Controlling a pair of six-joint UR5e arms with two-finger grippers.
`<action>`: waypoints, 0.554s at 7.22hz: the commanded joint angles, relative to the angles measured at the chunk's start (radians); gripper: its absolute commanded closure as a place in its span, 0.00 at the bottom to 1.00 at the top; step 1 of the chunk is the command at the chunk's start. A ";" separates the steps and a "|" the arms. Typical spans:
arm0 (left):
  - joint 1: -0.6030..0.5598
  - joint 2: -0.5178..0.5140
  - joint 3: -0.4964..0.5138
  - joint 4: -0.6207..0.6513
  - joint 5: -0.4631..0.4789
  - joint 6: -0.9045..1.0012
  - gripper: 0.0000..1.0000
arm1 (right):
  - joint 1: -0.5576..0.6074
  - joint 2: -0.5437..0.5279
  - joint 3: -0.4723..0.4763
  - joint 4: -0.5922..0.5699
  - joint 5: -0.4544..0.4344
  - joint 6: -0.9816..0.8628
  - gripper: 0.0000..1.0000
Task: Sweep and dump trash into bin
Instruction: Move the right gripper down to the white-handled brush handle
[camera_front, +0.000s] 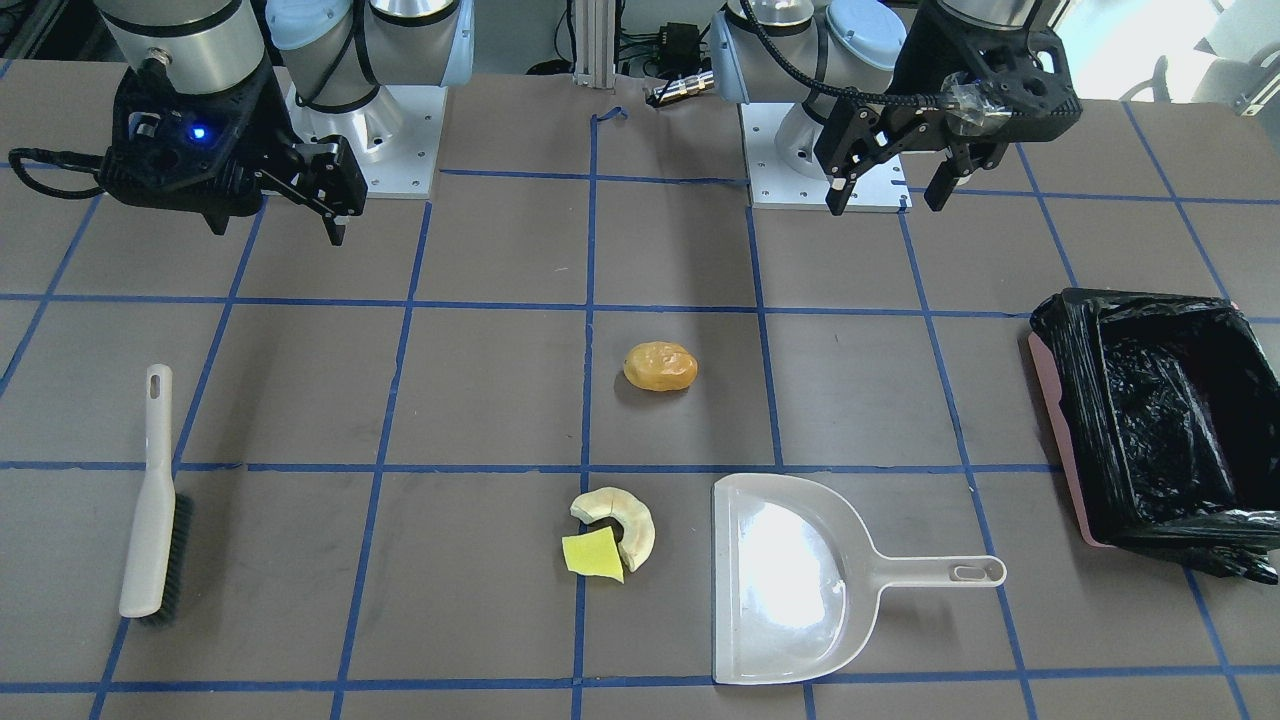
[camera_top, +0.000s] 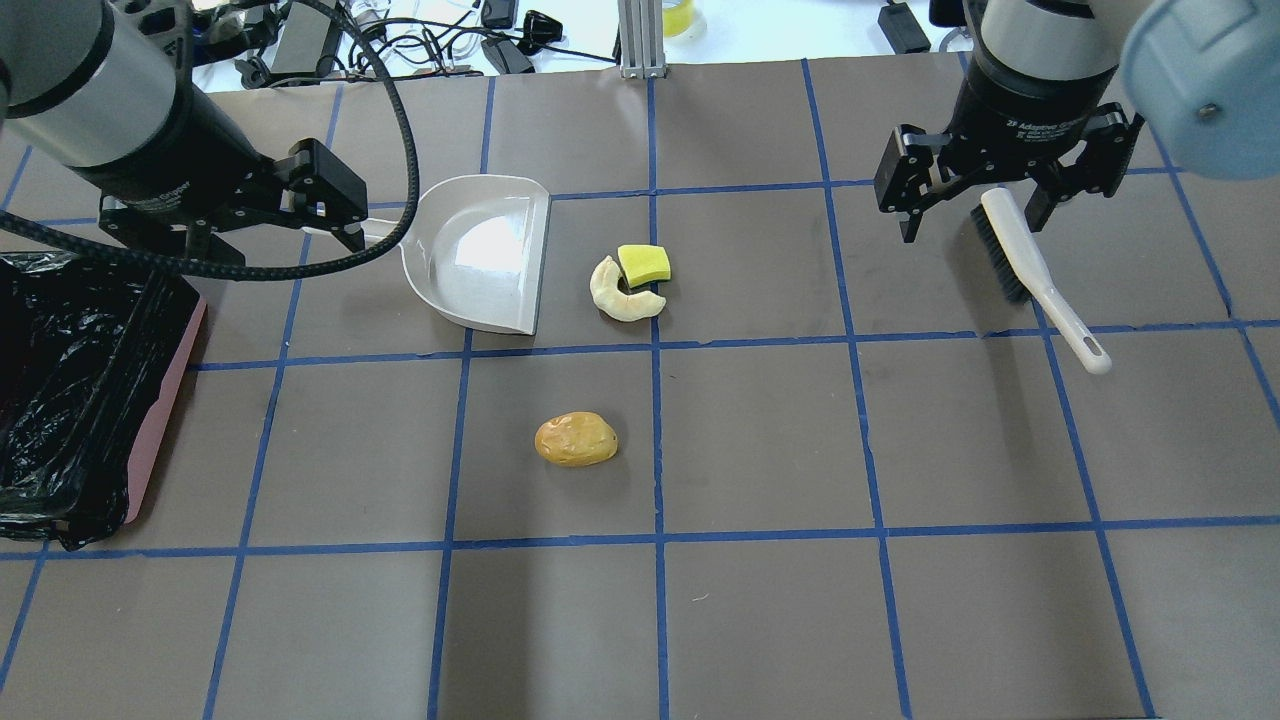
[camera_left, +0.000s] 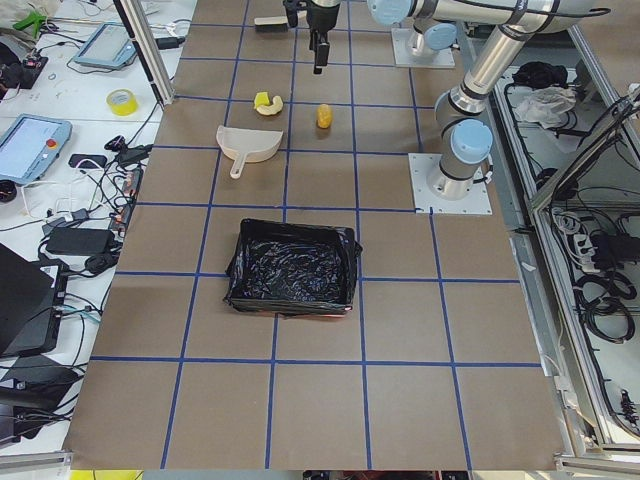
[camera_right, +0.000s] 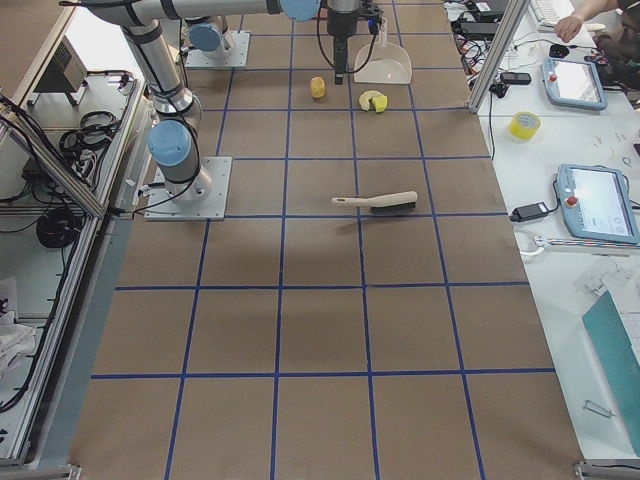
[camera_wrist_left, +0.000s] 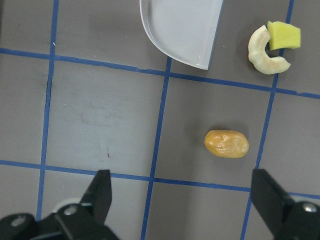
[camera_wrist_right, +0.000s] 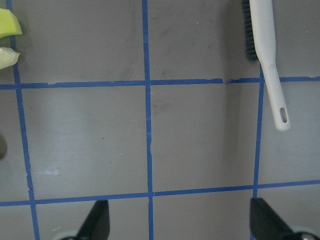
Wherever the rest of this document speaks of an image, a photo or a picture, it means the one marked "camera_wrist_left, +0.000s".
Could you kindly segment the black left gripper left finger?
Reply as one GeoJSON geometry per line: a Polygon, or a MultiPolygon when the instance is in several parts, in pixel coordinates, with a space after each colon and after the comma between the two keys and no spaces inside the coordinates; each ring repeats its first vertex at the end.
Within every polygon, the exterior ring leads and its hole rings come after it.
{"type": "Polygon", "coordinates": [[[111,173],[99,170],[78,203],[62,206],[36,221],[30,213],[15,213],[0,220],[2,240],[116,240],[105,225],[112,203],[111,173]]]}

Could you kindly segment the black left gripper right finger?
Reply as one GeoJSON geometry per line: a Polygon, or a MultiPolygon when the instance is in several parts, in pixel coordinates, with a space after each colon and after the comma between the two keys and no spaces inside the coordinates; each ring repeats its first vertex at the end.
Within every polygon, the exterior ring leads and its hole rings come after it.
{"type": "Polygon", "coordinates": [[[320,206],[294,200],[264,169],[254,169],[251,202],[274,240],[318,240],[320,206]]]}

